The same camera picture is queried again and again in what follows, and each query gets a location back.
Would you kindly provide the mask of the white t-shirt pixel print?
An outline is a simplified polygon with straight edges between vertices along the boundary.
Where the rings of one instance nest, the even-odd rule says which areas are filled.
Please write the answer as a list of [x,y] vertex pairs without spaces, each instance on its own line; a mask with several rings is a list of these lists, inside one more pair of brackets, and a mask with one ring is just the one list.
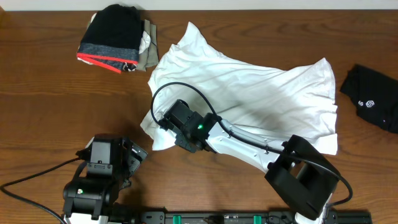
[[155,151],[174,145],[175,135],[158,120],[177,100],[200,114],[210,111],[258,135],[271,132],[308,139],[323,154],[338,151],[335,76],[329,62],[281,70],[223,55],[189,23],[149,79],[155,101],[141,128]]

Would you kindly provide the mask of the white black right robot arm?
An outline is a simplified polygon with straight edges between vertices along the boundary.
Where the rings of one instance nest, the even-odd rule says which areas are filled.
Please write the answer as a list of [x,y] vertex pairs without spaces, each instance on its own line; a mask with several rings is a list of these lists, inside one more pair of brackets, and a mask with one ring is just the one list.
[[226,154],[261,170],[270,186],[296,213],[297,223],[323,222],[341,176],[305,138],[264,138],[212,113],[171,113],[166,121],[181,148]]

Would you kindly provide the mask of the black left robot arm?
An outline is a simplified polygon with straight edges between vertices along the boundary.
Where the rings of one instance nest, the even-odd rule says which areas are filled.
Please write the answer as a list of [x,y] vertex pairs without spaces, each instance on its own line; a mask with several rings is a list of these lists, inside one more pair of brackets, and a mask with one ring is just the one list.
[[139,223],[138,214],[116,201],[148,153],[127,137],[99,134],[76,154],[83,162],[63,190],[63,221]]

